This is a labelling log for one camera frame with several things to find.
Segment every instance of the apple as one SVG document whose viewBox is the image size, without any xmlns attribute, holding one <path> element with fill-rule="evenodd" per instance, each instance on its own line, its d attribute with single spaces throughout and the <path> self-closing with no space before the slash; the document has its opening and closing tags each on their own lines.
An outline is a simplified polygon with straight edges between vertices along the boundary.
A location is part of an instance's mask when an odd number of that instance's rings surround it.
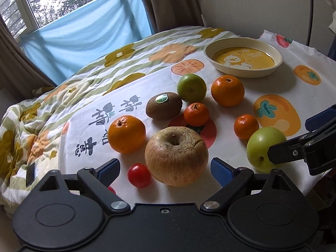
<svg viewBox="0 0 336 252">
<path fill-rule="evenodd" d="M 247 159 L 258 171 L 270 173 L 272 169 L 278 168 L 268 159 L 268 148 L 286 141 L 286 136 L 274 127 L 264 127 L 254 132 L 246 147 Z"/>
<path fill-rule="evenodd" d="M 180 78 L 177 93 L 185 102 L 201 102 L 207 93 L 207 85 L 200 76 L 187 74 Z"/>
<path fill-rule="evenodd" d="M 196 181 L 209 159 L 204 140 L 190 128 L 168 127 L 148 141 L 145 161 L 152 176 L 169 186 L 185 186 Z"/>
</svg>

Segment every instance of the red fruit print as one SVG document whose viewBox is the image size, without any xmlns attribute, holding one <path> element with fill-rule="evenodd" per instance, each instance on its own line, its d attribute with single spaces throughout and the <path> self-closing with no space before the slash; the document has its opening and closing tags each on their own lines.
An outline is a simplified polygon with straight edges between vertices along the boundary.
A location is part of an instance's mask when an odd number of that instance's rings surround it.
<svg viewBox="0 0 336 252">
<path fill-rule="evenodd" d="M 217 135 L 216 125 L 212 121 L 211 118 L 209 118 L 209 120 L 206 122 L 205 125 L 201 127 L 194 127 L 194 126 L 188 125 L 186 121 L 184 120 L 183 114 L 181 114 L 177 118 L 174 118 L 168 124 L 168 127 L 172 127 L 172 126 L 174 127 L 182 126 L 182 127 L 187 127 L 187 128 L 194 130 L 201 136 L 201 138 L 203 138 L 207 148 L 210 148 L 212 146 L 212 144 L 215 142 L 216 135 Z"/>
<path fill-rule="evenodd" d="M 290 43 L 292 43 L 291 39 L 285 38 L 284 36 L 277 35 L 277 42 L 282 46 L 283 48 L 287 48 Z"/>
</svg>

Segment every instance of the metal bolt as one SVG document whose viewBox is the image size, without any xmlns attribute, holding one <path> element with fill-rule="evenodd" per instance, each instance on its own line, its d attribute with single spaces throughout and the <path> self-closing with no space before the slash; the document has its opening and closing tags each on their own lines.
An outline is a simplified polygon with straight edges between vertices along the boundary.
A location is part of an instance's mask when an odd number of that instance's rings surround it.
<svg viewBox="0 0 336 252">
<path fill-rule="evenodd" d="M 203 204 L 206 209 L 216 209 L 220 207 L 220 204 L 216 201 L 207 201 Z"/>
<path fill-rule="evenodd" d="M 120 210 L 120 209 L 124 209 L 127 208 L 127 203 L 124 201 L 115 201 L 111 204 L 111 208 L 115 209 L 115 210 Z"/>
<path fill-rule="evenodd" d="M 312 139 L 312 140 L 308 141 L 308 142 L 305 144 L 305 146 L 310 146 L 310 145 L 313 144 L 313 143 L 314 143 L 314 140 Z"/>
<path fill-rule="evenodd" d="M 163 213 L 163 214 L 167 214 L 169 212 L 170 212 L 170 210 L 168 208 L 161 209 L 161 213 Z"/>
</svg>

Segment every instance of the bedsheet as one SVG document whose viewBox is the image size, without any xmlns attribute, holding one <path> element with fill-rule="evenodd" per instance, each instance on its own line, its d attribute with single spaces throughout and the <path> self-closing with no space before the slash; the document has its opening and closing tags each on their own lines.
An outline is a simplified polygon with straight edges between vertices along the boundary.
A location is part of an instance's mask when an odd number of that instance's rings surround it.
<svg viewBox="0 0 336 252">
<path fill-rule="evenodd" d="M 0 204 L 13 213 L 49 170 L 61 168 L 61 136 L 74 113 L 127 83 L 181 62 L 213 40 L 228 37 L 236 35 L 198 26 L 161 32 L 111 50 L 52 91 L 42 88 L 40 97 L 9 107 L 0 126 Z M 36 177 L 26 187 L 32 163 Z"/>
<path fill-rule="evenodd" d="M 135 163 L 145 162 L 146 144 L 134 153 L 124 155 L 115 152 L 107 140 L 110 124 L 123 115 L 139 118 L 146 126 L 147 139 L 168 126 L 186 126 L 182 112 L 171 120 L 153 120 L 146 115 L 145 109 L 152 96 L 176 92 L 179 79 L 190 71 L 201 76 L 208 89 L 202 102 L 209 109 L 210 120 L 194 129 L 208 147 L 209 161 L 219 157 L 232 167 L 248 167 L 256 171 L 247 160 L 246 141 L 239 140 L 234 134 L 233 125 L 238 116 L 253 114 L 261 126 L 274 126 L 290 139 L 306 133 L 305 120 L 333 105 L 336 96 L 336 62 L 313 48 L 268 31 L 259 40 L 280 50 L 284 62 L 269 76 L 240 78 L 245 88 L 245 97 L 240 105 L 225 108 L 213 100 L 211 85 L 223 73 L 211 65 L 202 50 L 195 51 L 182 62 L 167 65 L 76 112 L 68 121 L 67 132 L 61 137 L 61 172 L 72 174 L 83 167 L 96 168 L 112 158 L 118 158 L 121 163 L 120 175 L 112 187 L 131 206 L 135 203 L 190 202 L 200 205 L 210 198 L 221 188 L 211 175 L 210 162 L 202 176 L 188 186 L 169 187 L 153 180 L 148 187 L 137 189 L 129 183 L 127 170 Z M 283 164 L 281 169 L 303 194 L 307 194 L 323 176 L 311 176 L 303 160 Z"/>
</svg>

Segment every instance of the plate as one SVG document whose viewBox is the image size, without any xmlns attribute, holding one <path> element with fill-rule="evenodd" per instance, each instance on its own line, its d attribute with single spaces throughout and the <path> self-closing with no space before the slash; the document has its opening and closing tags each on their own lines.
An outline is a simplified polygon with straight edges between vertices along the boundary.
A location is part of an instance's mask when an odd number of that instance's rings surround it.
<svg viewBox="0 0 336 252">
<path fill-rule="evenodd" d="M 280 51 L 251 38 L 219 39 L 209 43 L 203 52 L 217 70 L 237 77 L 267 76 L 283 62 Z"/>
</svg>

